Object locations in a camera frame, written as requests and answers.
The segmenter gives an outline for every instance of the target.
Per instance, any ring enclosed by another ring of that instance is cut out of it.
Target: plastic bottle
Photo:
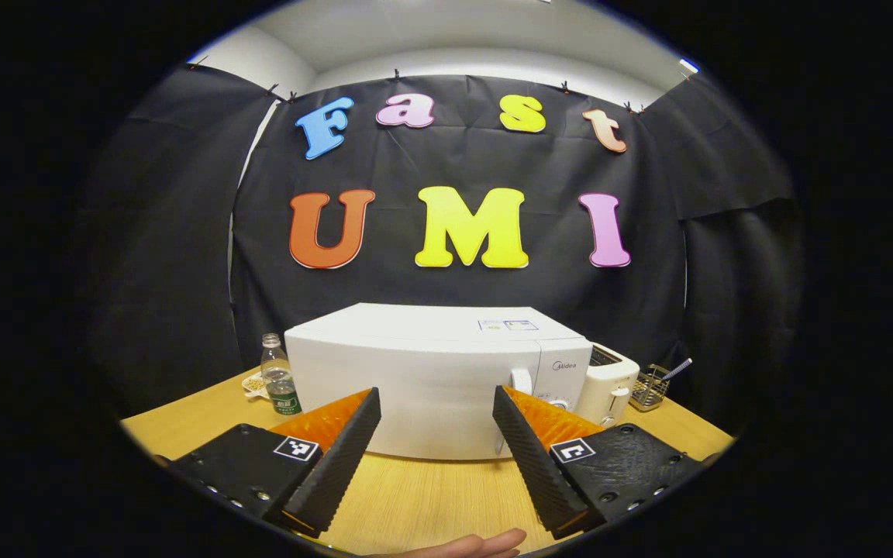
[[[288,356],[281,349],[278,334],[264,333],[262,345],[264,352],[261,354],[261,378],[274,404],[274,410],[283,415],[301,413],[302,406],[298,403],[298,392],[295,392],[295,379],[288,370]]]

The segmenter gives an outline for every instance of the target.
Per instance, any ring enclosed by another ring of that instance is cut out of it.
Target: pink letter i
[[[591,215],[591,229],[595,232],[595,251],[591,252],[591,265],[595,267],[622,267],[629,265],[629,252],[622,249],[619,223],[615,208],[619,205],[613,195],[584,194],[578,198]]]

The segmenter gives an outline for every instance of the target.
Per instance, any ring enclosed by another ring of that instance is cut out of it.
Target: yellow letter m
[[[521,191],[493,188],[477,215],[471,215],[457,190],[449,186],[423,188],[419,200],[426,203],[426,243],[415,255],[419,266],[447,267],[453,262],[453,254],[447,251],[447,234],[464,265],[474,263],[486,236],[488,250],[481,257],[486,267],[529,265],[519,233],[519,205],[525,200]]]

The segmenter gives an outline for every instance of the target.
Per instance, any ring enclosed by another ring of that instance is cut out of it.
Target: white microwave
[[[356,304],[284,332],[302,410],[377,386],[368,451],[435,460],[511,456],[491,411],[512,385],[573,411],[594,349],[532,308]]]

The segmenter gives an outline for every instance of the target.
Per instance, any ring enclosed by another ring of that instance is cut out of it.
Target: orange letter u
[[[348,190],[340,194],[340,204],[345,206],[343,213],[343,237],[336,246],[325,248],[315,240],[319,228],[319,213],[329,204],[329,196],[311,191],[296,195],[291,199],[295,210],[291,218],[291,237],[288,249],[291,257],[299,264],[313,269],[333,269],[350,264],[360,251],[364,236],[364,212],[374,200],[370,190]]]

